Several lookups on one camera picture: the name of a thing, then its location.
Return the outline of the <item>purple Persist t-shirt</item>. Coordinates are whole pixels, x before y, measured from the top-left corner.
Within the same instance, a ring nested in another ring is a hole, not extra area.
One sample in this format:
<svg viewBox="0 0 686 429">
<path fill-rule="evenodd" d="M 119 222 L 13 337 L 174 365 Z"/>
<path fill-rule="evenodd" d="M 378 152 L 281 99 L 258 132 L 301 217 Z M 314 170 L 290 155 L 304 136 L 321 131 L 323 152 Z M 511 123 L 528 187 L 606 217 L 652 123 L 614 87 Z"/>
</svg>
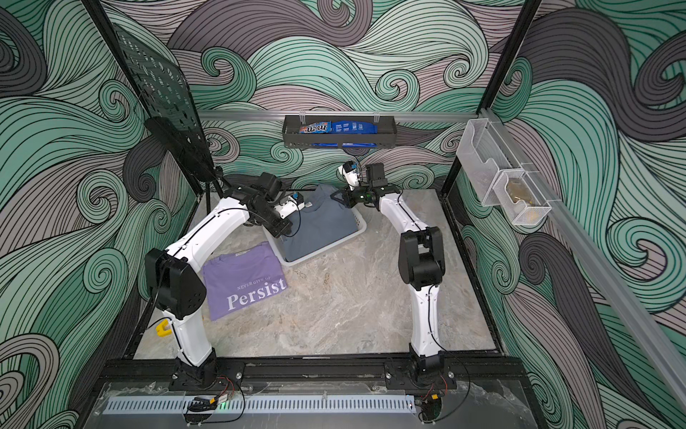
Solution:
<svg viewBox="0 0 686 429">
<path fill-rule="evenodd" d="M 267 241 L 206 262 L 202 275 L 213 322 L 289 289 L 282 265 Z"/>
</svg>

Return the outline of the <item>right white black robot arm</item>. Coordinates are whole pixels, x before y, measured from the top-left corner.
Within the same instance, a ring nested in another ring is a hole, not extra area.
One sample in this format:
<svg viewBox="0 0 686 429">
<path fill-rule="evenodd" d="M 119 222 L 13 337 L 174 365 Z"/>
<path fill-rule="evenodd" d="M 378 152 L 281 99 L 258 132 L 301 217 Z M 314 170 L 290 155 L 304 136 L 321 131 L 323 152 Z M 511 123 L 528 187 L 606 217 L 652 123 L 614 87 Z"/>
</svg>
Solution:
<svg viewBox="0 0 686 429">
<path fill-rule="evenodd" d="M 349 208 L 375 208 L 399 234 L 398 272 L 411 295 L 409 374 L 418 383 L 443 368 L 445 350 L 438 333 L 439 288 L 446 273 L 443 234 L 412 211 L 402 189 L 388 182 L 383 164 L 368 164 L 362 174 L 356 162 L 348 161 L 338 172 L 346 185 L 332 199 Z"/>
</svg>

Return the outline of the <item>grey t-shirt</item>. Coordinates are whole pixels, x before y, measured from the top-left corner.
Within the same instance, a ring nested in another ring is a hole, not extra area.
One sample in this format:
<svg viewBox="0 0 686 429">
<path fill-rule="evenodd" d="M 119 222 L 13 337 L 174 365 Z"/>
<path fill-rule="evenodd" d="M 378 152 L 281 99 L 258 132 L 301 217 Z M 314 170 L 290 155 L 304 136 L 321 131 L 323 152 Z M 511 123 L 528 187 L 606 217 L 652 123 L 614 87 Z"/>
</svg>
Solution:
<svg viewBox="0 0 686 429">
<path fill-rule="evenodd" d="M 305 195 L 305 202 L 311 206 L 288 217 L 295 232 L 280 238 L 286 261 L 306 257 L 358 231 L 352 210 L 330 197 L 336 191 L 332 185 L 320 184 Z"/>
</svg>

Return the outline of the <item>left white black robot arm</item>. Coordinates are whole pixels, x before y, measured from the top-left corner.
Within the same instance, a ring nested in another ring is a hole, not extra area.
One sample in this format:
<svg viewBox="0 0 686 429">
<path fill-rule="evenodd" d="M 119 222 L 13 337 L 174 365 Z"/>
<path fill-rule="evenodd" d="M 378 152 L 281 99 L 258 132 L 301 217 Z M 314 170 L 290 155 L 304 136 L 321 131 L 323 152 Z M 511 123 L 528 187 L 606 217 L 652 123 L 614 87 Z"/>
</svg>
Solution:
<svg viewBox="0 0 686 429">
<path fill-rule="evenodd" d="M 177 347 L 173 382 L 182 387 L 208 389 L 218 378 L 217 356 L 202 317 L 207 286 L 202 267 L 236 229 L 252 223 L 273 237 L 291 233 L 289 216 L 305 206 L 298 192 L 287 195 L 282 182 L 269 173 L 253 185 L 215 180 L 219 201 L 198 225 L 165 250 L 154 248 L 145 257 L 146 279 L 155 307 L 162 313 L 154 323 L 159 336 L 171 336 Z"/>
</svg>

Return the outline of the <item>white perforated plastic basket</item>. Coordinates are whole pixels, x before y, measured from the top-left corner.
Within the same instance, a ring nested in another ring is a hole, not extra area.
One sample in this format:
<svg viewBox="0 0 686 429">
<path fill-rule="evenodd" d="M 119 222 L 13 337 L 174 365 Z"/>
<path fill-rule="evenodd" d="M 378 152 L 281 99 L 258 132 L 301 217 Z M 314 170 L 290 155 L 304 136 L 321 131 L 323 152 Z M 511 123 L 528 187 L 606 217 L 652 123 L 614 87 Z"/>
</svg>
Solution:
<svg viewBox="0 0 686 429">
<path fill-rule="evenodd" d="M 367 224 L 356 209 L 340 207 L 336 203 L 317 210 L 303 210 L 301 217 L 292 216 L 294 228 L 300 226 L 293 237 L 278 239 L 264 229 L 266 239 L 283 266 L 296 266 L 308 259 L 346 244 L 366 231 Z"/>
</svg>

